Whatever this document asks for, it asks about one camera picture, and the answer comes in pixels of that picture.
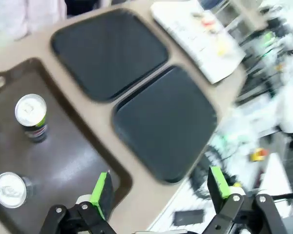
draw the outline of beige tabletop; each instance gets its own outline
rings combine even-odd
[[[187,70],[212,103],[217,112],[219,122],[229,110],[246,78],[245,71],[240,66],[232,75],[219,84],[211,85],[182,49],[153,21],[149,8],[151,4],[151,0],[138,0],[92,11],[68,19],[43,32],[28,36],[0,51],[0,71],[8,70],[28,58],[39,58],[85,123],[132,176],[133,186],[129,194],[116,207],[109,221],[112,228],[118,234],[130,234],[135,231],[145,230],[177,191],[180,183],[168,185],[155,180],[135,157],[133,152],[119,140],[113,132],[111,124],[111,110],[113,106],[162,70],[172,64],[177,64]],[[97,103],[90,100],[81,91],[76,82],[54,57],[50,49],[50,37],[59,28],[119,7],[129,8],[136,12],[147,27],[167,47],[169,60],[155,73],[138,83],[112,103]],[[6,233],[7,231],[0,223],[0,234]]]

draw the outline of can lid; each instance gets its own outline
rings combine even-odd
[[[23,96],[15,107],[17,121],[26,127],[35,126],[45,117],[47,106],[42,97],[37,94]]]
[[[6,208],[21,206],[27,197],[27,189],[21,177],[13,172],[0,175],[0,204]]]

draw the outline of brown tray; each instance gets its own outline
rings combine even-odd
[[[54,84],[38,59],[27,60],[0,73],[0,174],[15,172],[34,184],[34,195],[20,207],[0,205],[0,220],[12,233],[36,234],[49,208],[72,207],[77,198],[92,193],[101,172],[110,170],[115,190],[114,207],[129,192],[129,173],[100,144]],[[32,143],[15,119],[17,101],[38,94],[47,104],[49,133]]]

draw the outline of green object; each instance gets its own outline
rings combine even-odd
[[[220,167],[211,167],[211,172],[217,182],[218,190],[223,199],[228,198],[230,196],[230,188],[226,182],[226,179],[221,172]]]
[[[99,213],[104,220],[105,220],[105,216],[104,216],[103,211],[100,207],[100,198],[101,198],[101,194],[102,194],[102,191],[103,191],[103,188],[105,185],[106,175],[107,175],[107,172],[101,173],[101,175],[97,181],[96,187],[94,187],[94,190],[93,190],[91,198],[90,198],[90,203],[92,205],[98,207]]]

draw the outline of black tray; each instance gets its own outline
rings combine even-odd
[[[20,207],[0,205],[0,220],[16,234],[37,234],[49,208],[72,207],[77,198],[91,194],[101,172],[110,170],[114,206],[129,192],[127,171],[102,147],[37,59],[0,73],[7,84],[0,89],[0,174],[15,172],[29,178],[34,195]],[[32,143],[15,119],[17,101],[38,94],[47,104],[49,133]]]
[[[216,112],[179,67],[170,67],[121,101],[113,125],[118,136],[159,180],[180,181],[217,123]]]
[[[59,30],[52,37],[52,48],[96,101],[117,98],[168,59],[164,45],[125,9]]]

